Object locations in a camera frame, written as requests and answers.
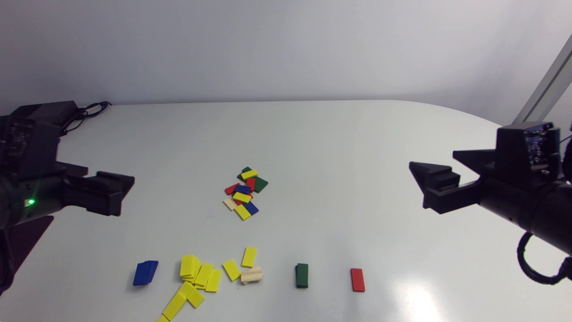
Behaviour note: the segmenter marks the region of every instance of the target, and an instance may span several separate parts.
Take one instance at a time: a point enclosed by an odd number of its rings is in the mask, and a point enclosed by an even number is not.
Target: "wooden block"
[[[199,271],[197,277],[194,279],[195,287],[198,286],[206,286],[206,282],[209,280],[210,273],[212,272],[214,265],[209,263],[204,263],[202,265],[201,270]]]
[[[249,186],[241,186],[239,184],[238,186],[235,187],[235,192],[236,193],[242,193],[242,194],[249,194],[250,193],[250,187]]]
[[[205,297],[199,292],[196,288],[192,288],[189,292],[189,295],[186,297],[187,300],[194,306],[194,308],[198,308],[201,305],[202,301],[205,300]]]
[[[197,275],[198,275],[198,273],[200,272],[201,268],[202,268],[202,263],[201,263],[201,261],[197,261],[197,264],[196,264],[195,269],[194,269],[194,277],[195,277],[195,279],[197,278]]]
[[[243,193],[235,193],[232,195],[232,199],[242,202],[250,202],[250,199],[252,199],[252,197],[249,195],[245,195]]]
[[[181,276],[192,275],[194,272],[192,271],[192,260],[193,255],[184,255],[181,259]]]
[[[252,267],[254,265],[254,259],[256,258],[257,249],[254,247],[247,247],[244,250],[243,263],[244,267]]]
[[[261,192],[262,189],[264,189],[264,187],[268,185],[268,181],[264,180],[259,176],[255,177],[254,179],[255,179],[254,191],[256,191],[257,193]]]
[[[223,275],[223,270],[213,269],[210,273],[208,282],[206,282],[205,291],[216,293],[219,291],[220,277]]]
[[[352,274],[352,285],[354,292],[365,292],[366,285],[363,282],[363,272],[361,268],[352,268],[349,270]]]
[[[182,295],[182,297],[184,297],[186,299],[186,296],[189,294],[189,292],[192,288],[193,288],[193,285],[191,285],[191,283],[184,282],[181,285],[181,287],[179,288],[179,290],[177,291],[177,293],[179,293],[180,295]]]
[[[239,184],[240,184],[240,183],[233,184],[232,186],[226,188],[226,189],[224,190],[224,192],[225,192],[227,195],[233,193],[233,192],[235,191],[235,187],[238,186]]]
[[[250,187],[250,193],[254,191],[254,184],[256,183],[256,178],[247,179],[247,186]]]
[[[249,203],[245,203],[244,207],[248,210],[250,215],[254,215],[258,212],[258,208],[254,205],[252,201],[250,201]]]
[[[224,262],[223,268],[227,273],[228,278],[231,279],[231,282],[236,281],[236,279],[240,277],[240,269],[232,258]]]
[[[250,170],[250,171],[241,173],[240,176],[242,177],[243,180],[246,180],[246,179],[250,179],[250,178],[254,178],[254,177],[258,176],[258,172],[256,170]]]
[[[296,265],[296,287],[308,288],[308,264]]]
[[[238,206],[232,198],[227,198],[223,202],[230,211],[234,210]]]
[[[236,176],[236,177],[239,178],[240,180],[244,181],[244,179],[243,179],[243,173],[248,172],[248,171],[250,171],[250,170],[252,170],[250,167],[246,167],[246,168],[244,168],[242,171],[240,171],[240,174],[239,174],[238,176]]]
[[[169,302],[167,307],[163,310],[163,315],[169,319],[169,321],[173,320],[185,302],[186,298],[183,295],[175,293],[175,296],[173,296],[171,302]]]
[[[240,282],[243,283],[244,285],[246,285],[250,282],[261,281],[262,276],[263,276],[263,274],[262,274],[262,269],[260,268],[260,266],[254,266],[250,270],[243,272],[240,275]]]
[[[244,207],[244,205],[240,205],[235,208],[236,213],[242,218],[243,220],[247,220],[252,215],[248,212],[248,210]]]

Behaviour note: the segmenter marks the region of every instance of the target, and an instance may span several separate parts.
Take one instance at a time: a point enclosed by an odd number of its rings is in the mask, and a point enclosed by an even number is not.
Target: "white table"
[[[572,284],[519,269],[521,229],[478,206],[422,209],[409,161],[476,175],[452,150],[494,148],[498,125],[405,101],[113,106],[62,139],[58,160],[136,177],[122,216],[68,207],[0,298],[0,320],[155,321],[181,285],[180,258],[219,266],[258,248],[258,284],[231,283],[175,321],[564,321]],[[250,166],[270,184],[241,221],[223,189]],[[564,254],[536,239],[554,274]],[[133,287],[138,262],[158,260]],[[309,264],[309,288],[294,266]],[[351,288],[362,268],[365,293]]]

